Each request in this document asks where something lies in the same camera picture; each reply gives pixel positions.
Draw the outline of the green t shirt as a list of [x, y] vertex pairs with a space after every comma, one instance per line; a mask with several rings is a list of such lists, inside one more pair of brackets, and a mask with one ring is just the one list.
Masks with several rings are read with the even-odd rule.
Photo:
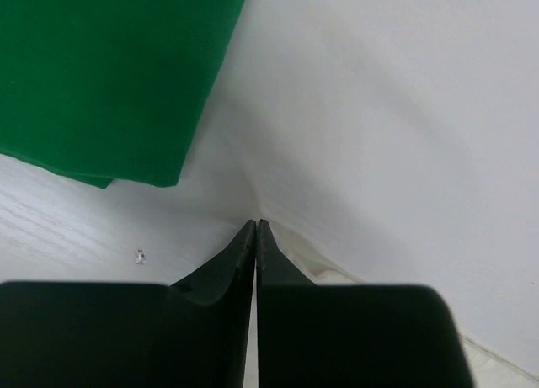
[[174, 186], [245, 0], [1, 0], [1, 152]]

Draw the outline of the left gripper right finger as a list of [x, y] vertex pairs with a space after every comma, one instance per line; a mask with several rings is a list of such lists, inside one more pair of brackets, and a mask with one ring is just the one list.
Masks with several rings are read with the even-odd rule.
[[259, 385], [470, 387], [451, 312], [425, 285], [318, 285], [257, 230]]

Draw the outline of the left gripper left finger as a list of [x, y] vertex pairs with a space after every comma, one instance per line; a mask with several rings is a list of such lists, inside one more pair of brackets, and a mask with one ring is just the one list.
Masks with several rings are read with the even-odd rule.
[[256, 224], [178, 282], [1, 286], [4, 387], [239, 387]]

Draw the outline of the white t shirt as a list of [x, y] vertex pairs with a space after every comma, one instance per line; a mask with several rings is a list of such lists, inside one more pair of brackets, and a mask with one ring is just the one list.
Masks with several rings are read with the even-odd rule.
[[538, 0], [248, 0], [181, 180], [432, 286], [479, 386], [537, 386]]

